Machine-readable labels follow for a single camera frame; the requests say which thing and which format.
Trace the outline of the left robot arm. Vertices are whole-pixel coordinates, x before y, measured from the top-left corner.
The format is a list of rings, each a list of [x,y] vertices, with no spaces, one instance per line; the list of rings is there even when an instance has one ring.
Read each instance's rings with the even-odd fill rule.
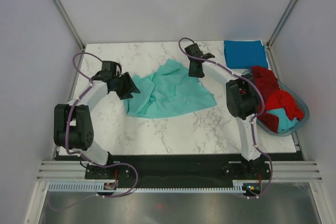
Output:
[[[68,155],[76,155],[97,166],[97,173],[111,178],[115,165],[109,162],[110,153],[94,140],[95,134],[91,112],[110,92],[120,100],[132,98],[140,93],[130,74],[116,74],[113,71],[99,71],[89,79],[79,96],[54,109],[54,142],[65,149]]]

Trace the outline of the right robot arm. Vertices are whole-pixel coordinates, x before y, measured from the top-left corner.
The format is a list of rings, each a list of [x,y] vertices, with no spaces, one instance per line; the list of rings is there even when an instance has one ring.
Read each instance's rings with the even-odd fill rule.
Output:
[[[188,74],[196,78],[210,76],[225,88],[228,111],[238,125],[242,146],[240,153],[247,161],[241,164],[240,172],[245,178],[254,178],[259,173],[259,166],[255,160],[261,156],[256,117],[262,96],[257,91],[253,76],[242,76],[210,60],[195,59],[190,60]]]

